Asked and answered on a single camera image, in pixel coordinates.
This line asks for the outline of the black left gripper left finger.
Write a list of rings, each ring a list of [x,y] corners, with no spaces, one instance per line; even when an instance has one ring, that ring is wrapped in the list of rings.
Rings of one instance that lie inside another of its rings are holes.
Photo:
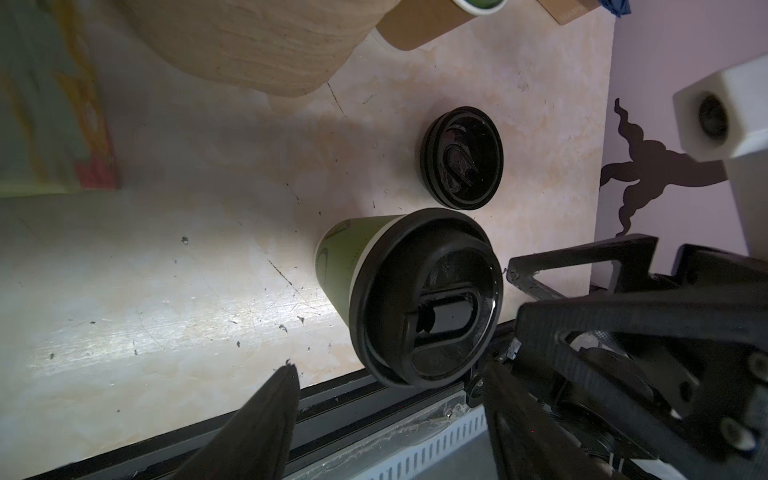
[[[277,369],[175,479],[280,479],[300,400],[293,364]]]

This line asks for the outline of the black cup lid stack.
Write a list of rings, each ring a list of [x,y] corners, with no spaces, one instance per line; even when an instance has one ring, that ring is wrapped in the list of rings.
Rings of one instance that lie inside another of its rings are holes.
[[[455,210],[484,207],[497,192],[504,152],[499,132],[483,111],[462,106],[435,119],[424,134],[422,181],[441,205]]]

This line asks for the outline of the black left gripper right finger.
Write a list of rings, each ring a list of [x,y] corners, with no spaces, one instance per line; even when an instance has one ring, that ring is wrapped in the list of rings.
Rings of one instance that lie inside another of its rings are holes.
[[[594,462],[504,366],[483,370],[485,409],[500,479],[592,479]]]

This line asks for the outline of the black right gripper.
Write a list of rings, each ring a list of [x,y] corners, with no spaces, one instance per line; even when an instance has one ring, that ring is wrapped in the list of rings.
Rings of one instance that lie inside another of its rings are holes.
[[[633,234],[512,258],[523,349],[689,479],[767,475],[767,264]]]

